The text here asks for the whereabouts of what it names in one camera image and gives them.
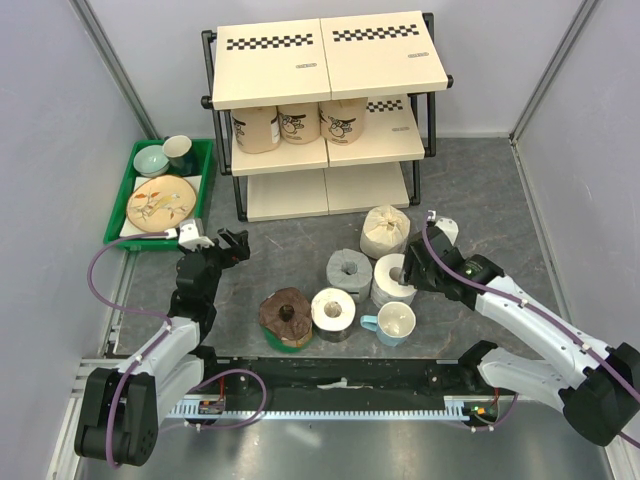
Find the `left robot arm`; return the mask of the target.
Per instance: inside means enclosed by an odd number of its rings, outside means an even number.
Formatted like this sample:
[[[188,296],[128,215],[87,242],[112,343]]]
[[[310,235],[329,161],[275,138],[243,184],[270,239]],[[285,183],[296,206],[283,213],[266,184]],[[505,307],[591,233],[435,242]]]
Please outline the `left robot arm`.
[[[202,342],[217,315],[223,271],[250,257],[248,231],[221,228],[211,239],[200,220],[142,236],[175,239],[183,255],[169,310],[155,315],[159,330],[117,366],[97,367],[87,377],[74,450],[112,468],[144,465],[174,405],[191,389],[208,393],[218,385],[215,354]]]

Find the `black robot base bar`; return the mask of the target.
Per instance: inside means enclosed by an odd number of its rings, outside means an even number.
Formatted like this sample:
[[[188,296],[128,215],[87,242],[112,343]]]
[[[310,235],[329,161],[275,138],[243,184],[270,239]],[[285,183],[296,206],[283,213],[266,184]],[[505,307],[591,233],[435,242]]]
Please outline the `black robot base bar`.
[[[444,398],[506,399],[513,392],[489,386],[466,363],[430,359],[303,357],[220,358],[205,371],[222,380],[193,394],[221,393],[227,411],[268,412],[431,410]]]

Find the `tan roll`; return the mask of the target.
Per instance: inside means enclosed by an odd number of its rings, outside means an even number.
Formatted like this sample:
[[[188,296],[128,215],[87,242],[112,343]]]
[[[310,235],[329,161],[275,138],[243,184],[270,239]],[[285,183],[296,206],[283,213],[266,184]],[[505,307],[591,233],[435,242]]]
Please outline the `tan roll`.
[[[366,97],[319,103],[320,130],[329,144],[345,146],[362,135],[368,99]]]
[[[241,151],[260,154],[279,147],[280,127],[275,106],[234,109],[231,118]]]
[[[291,144],[308,144],[320,137],[317,102],[280,105],[277,107],[281,136]]]

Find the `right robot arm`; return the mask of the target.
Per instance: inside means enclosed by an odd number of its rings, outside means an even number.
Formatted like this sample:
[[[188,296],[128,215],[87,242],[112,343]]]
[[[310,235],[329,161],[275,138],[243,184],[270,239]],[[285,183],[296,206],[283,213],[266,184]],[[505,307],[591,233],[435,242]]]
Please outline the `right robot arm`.
[[[573,327],[482,255],[464,257],[453,234],[430,221],[407,242],[400,280],[440,293],[496,322],[538,354],[529,360],[482,341],[458,368],[467,392],[522,394],[559,411],[583,438],[607,446],[639,412],[639,352]]]

